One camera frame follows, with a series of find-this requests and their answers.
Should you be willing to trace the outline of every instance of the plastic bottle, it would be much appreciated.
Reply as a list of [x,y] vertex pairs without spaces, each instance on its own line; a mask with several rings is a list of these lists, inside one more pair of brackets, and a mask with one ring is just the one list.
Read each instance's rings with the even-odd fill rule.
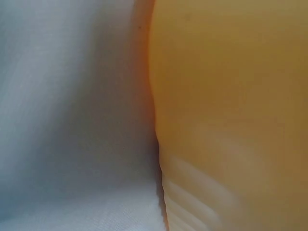
[[156,0],[171,231],[308,230],[308,1]]

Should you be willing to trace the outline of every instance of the ridged plastic surface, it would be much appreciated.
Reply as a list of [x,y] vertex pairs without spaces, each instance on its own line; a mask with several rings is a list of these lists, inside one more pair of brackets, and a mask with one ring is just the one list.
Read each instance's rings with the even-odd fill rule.
[[156,0],[171,231],[308,230],[308,1]]

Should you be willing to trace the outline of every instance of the white textile surface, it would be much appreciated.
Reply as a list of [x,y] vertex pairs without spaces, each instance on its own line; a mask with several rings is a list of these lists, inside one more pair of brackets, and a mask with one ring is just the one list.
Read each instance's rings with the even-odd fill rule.
[[165,230],[134,6],[0,0],[0,231]]

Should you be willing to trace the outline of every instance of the orange plastic object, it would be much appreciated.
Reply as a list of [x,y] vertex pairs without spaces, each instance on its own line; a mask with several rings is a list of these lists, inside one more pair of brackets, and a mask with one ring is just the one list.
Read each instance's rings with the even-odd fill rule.
[[308,1],[156,0],[171,231],[308,230]]

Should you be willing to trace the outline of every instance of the white cloth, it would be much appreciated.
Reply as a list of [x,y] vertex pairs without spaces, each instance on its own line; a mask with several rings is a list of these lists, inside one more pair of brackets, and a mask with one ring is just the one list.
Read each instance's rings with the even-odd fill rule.
[[164,231],[133,0],[0,0],[0,231]]

